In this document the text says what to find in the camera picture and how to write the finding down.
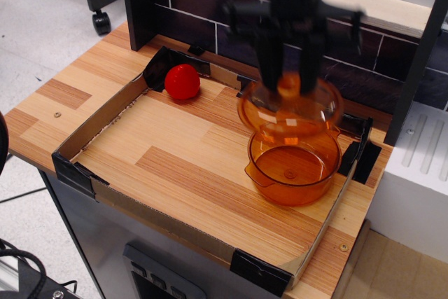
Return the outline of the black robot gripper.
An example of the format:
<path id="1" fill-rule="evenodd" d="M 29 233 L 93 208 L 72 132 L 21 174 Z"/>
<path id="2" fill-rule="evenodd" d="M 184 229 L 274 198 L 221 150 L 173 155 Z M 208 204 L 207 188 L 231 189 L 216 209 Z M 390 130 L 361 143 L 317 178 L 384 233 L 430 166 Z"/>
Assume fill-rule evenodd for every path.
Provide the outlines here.
<path id="1" fill-rule="evenodd" d="M 283 44 L 302 46 L 300 93 L 314 90 L 326 52 L 334 47 L 361 50 L 364 12 L 323 0 L 232 1 L 223 6 L 231 35 L 254 48 L 264 86 L 276 90 L 283 73 Z"/>

